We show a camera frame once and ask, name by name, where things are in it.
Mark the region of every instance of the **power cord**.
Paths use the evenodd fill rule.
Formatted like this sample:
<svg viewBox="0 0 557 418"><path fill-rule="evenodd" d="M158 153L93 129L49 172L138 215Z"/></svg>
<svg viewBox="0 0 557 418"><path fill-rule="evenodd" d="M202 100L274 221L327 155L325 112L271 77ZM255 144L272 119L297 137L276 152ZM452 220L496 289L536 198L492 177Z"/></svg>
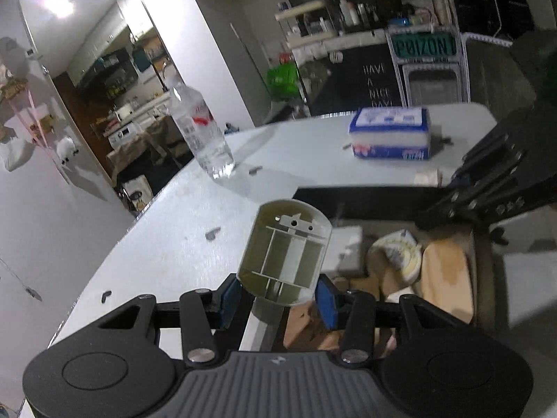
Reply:
<svg viewBox="0 0 557 418"><path fill-rule="evenodd" d="M495 1L495 9L497 9L497 17L499 17L499 29L495 32L495 34L493 35L493 38L495 39L495 37L501 32L501 30L503 29L503 21L501 19L501 13L499 12L499 5L497 3L497 0Z"/></svg>

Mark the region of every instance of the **wooden cutting board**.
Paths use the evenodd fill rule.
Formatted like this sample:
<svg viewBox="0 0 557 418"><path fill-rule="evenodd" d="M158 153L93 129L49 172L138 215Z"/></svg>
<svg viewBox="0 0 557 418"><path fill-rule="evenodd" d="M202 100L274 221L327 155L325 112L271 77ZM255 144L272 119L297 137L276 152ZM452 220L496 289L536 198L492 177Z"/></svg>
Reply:
<svg viewBox="0 0 557 418"><path fill-rule="evenodd" d="M469 324L474 316L466 255L451 240L430 243L422 258L422 294L433 305Z"/></svg>

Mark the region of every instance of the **white plush toy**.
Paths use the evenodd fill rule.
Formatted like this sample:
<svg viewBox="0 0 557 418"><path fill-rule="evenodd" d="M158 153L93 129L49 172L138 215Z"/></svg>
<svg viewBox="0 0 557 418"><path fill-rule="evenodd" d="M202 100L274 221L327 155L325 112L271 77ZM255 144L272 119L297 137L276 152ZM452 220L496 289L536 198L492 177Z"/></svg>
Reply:
<svg viewBox="0 0 557 418"><path fill-rule="evenodd" d="M70 158L76 155L79 149L76 148L75 143L69 136L65 136L56 144L56 153L60 160L62 160L62 165L65 165L70 161Z"/></svg>

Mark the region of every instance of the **metal screw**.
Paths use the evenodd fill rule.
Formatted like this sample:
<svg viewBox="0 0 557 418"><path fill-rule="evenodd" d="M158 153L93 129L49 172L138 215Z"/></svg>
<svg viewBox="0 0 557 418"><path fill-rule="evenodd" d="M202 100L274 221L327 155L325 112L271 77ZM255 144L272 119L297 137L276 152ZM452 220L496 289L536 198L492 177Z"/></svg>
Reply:
<svg viewBox="0 0 557 418"><path fill-rule="evenodd" d="M204 349L202 347L188 352L188 360L193 363L207 363L213 360L214 357L215 354L211 349Z"/></svg>
<svg viewBox="0 0 557 418"><path fill-rule="evenodd" d="M369 354L360 349L349 349L345 350L340 357L345 363L357 364L365 362L369 358Z"/></svg>

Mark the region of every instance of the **green plastic object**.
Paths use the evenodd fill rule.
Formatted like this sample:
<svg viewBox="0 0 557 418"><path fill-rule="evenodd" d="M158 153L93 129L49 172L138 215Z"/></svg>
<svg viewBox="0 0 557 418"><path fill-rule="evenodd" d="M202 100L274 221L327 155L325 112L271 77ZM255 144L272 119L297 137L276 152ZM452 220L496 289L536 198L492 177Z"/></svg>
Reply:
<svg viewBox="0 0 557 418"><path fill-rule="evenodd" d="M298 69L295 63L281 64L267 71L267 85L274 101L285 101L300 95Z"/></svg>

